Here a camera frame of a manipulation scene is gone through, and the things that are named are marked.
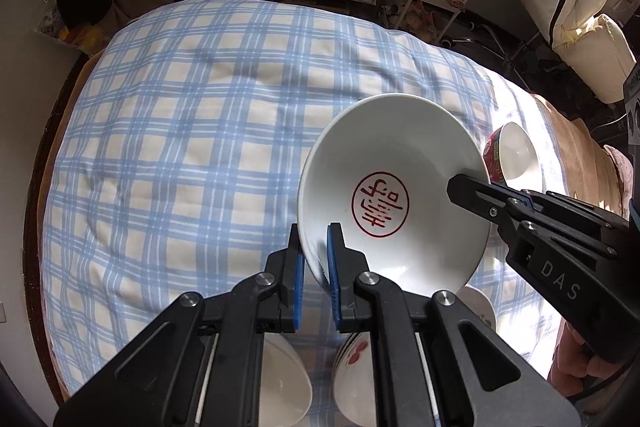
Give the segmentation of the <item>person's right hand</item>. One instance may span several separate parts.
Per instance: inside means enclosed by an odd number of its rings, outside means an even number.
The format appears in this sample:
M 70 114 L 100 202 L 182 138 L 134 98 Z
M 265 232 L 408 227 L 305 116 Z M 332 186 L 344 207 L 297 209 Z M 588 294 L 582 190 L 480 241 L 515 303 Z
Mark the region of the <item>person's right hand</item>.
M 567 321 L 562 320 L 555 343 L 548 382 L 564 397 L 578 395 L 584 390 L 582 380 L 589 377 L 607 379 L 621 364 L 612 364 L 597 355 L 586 355 L 587 343 Z

